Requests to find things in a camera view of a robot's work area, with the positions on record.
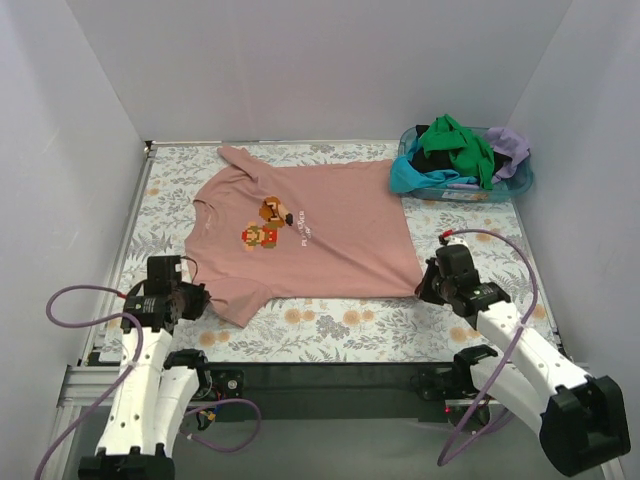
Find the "pink printed t shirt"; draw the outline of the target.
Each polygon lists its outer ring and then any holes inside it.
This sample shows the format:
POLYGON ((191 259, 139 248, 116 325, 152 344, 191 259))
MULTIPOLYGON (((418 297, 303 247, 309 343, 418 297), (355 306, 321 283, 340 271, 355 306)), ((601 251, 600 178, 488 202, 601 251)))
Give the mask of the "pink printed t shirt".
POLYGON ((272 166, 222 146, 226 167, 195 195, 185 240, 193 280, 239 327, 275 298, 405 298, 422 269, 391 161, 272 166))

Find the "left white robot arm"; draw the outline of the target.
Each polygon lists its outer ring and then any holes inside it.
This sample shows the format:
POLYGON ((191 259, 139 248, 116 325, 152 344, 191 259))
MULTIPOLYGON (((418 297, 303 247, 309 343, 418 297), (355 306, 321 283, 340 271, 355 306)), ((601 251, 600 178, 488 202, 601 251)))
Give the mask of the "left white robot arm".
POLYGON ((78 466, 81 479, 172 479, 172 450, 183 416, 211 380, 203 351, 170 350, 179 320, 196 320, 210 296, 184 280, 183 258, 154 256, 146 277, 124 297, 120 373, 96 451, 78 466))

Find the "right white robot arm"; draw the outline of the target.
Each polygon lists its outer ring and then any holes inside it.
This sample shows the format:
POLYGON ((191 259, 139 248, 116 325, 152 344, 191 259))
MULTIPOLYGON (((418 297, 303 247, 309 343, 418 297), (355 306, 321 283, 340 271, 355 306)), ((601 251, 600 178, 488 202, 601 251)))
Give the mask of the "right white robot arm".
POLYGON ((465 244, 439 248, 416 292, 427 303, 451 306, 489 340, 455 356, 461 387, 492 397, 525 423, 561 474, 572 477, 630 452, 619 385, 592 376, 523 325, 509 295, 481 281, 465 244))

